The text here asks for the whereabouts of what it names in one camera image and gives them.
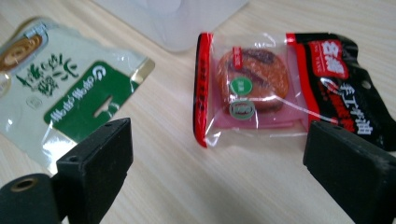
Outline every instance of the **green label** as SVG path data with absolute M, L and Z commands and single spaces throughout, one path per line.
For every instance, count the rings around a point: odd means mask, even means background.
M 237 95 L 248 95 L 253 88 L 253 84 L 247 77 L 236 77 L 231 81 L 230 88 Z
M 235 119 L 250 119 L 256 111 L 254 104 L 249 100 L 234 101 L 229 109 Z
M 108 122 L 138 85 L 107 63 L 96 62 L 44 116 L 76 142 Z M 108 108 L 95 114 L 108 102 Z

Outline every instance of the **green and white package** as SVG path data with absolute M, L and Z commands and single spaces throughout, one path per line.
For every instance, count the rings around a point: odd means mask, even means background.
M 30 20 L 0 48 L 0 133 L 55 173 L 55 162 L 108 122 L 153 68 L 133 50 Z

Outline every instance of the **plastic box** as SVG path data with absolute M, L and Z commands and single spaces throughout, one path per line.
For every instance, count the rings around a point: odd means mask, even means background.
M 248 0 L 93 0 L 169 51 L 196 45 Z

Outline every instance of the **light wooden surface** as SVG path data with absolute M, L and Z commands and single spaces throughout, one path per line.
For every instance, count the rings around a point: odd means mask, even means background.
M 360 47 L 396 118 L 396 2 L 250 0 L 216 32 L 334 32 Z M 105 46 L 136 49 L 156 68 L 114 119 L 130 117 L 134 163 L 103 223 L 352 223 L 303 166 L 305 137 L 203 149 L 192 134 L 195 48 L 170 53 L 90 1 L 0 1 L 0 43 L 47 16 Z M 0 185 L 46 171 L 0 136 Z

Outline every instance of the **plastic food package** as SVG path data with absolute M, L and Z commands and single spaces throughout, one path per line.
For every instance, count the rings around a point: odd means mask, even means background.
M 133 50 L 29 20 L 0 48 L 0 133 L 55 173 L 55 162 L 108 122 L 153 68 Z
M 198 39 L 193 130 L 203 147 L 246 138 L 306 134 L 312 120 L 341 126 L 396 150 L 396 122 L 358 46 L 336 34 L 223 36 Z

